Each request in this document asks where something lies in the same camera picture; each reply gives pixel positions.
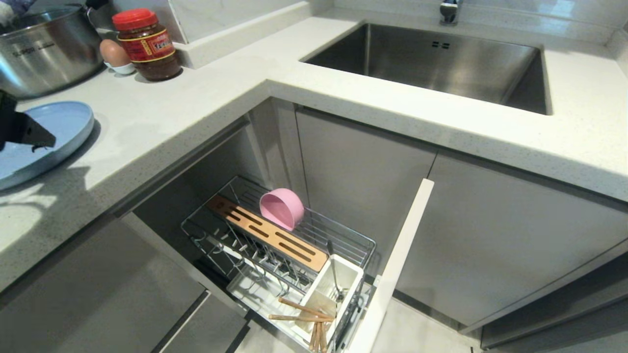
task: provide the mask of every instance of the egg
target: egg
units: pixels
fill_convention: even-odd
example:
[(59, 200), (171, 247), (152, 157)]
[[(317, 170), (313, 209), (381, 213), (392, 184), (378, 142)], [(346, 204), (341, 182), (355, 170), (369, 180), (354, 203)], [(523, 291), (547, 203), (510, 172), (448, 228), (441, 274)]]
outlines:
[(110, 39), (105, 39), (100, 43), (100, 54), (112, 67), (125, 66), (131, 63), (131, 59), (120, 44)]

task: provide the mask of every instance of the white quartz countertop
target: white quartz countertop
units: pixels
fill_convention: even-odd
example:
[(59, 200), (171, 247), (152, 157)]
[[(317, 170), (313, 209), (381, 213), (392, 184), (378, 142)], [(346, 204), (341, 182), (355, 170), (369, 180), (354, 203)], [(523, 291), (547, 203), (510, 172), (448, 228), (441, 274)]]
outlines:
[[(363, 21), (544, 48), (545, 116), (299, 62)], [(53, 171), (0, 193), (0, 290), (130, 192), (268, 97), (440, 144), (628, 201), (628, 82), (601, 45), (332, 9), (176, 79), (109, 72), (19, 109), (79, 100), (98, 120)]]

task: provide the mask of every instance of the jar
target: jar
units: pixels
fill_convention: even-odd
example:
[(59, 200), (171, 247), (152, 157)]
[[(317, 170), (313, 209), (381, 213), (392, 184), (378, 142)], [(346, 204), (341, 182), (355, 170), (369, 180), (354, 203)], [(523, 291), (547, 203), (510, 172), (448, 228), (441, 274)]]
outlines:
[(168, 30), (149, 9), (133, 9), (113, 16), (118, 40), (138, 72), (149, 81), (164, 81), (183, 69), (175, 55)]

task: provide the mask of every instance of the light blue plate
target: light blue plate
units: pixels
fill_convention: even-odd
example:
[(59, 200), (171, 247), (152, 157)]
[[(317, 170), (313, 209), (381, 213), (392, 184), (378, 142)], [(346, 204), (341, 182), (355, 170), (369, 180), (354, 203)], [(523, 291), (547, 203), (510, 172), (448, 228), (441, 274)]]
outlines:
[(94, 113), (85, 103), (57, 102), (25, 111), (55, 135), (52, 148), (38, 148), (7, 142), (0, 151), (0, 190), (42, 174), (68, 158), (85, 142), (94, 128)]

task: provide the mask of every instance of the kitchen sink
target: kitchen sink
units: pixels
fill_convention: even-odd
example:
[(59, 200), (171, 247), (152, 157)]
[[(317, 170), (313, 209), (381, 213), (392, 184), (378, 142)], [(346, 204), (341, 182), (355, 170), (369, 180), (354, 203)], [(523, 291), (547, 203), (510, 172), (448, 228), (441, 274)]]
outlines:
[(541, 50), (365, 24), (306, 63), (549, 115)]

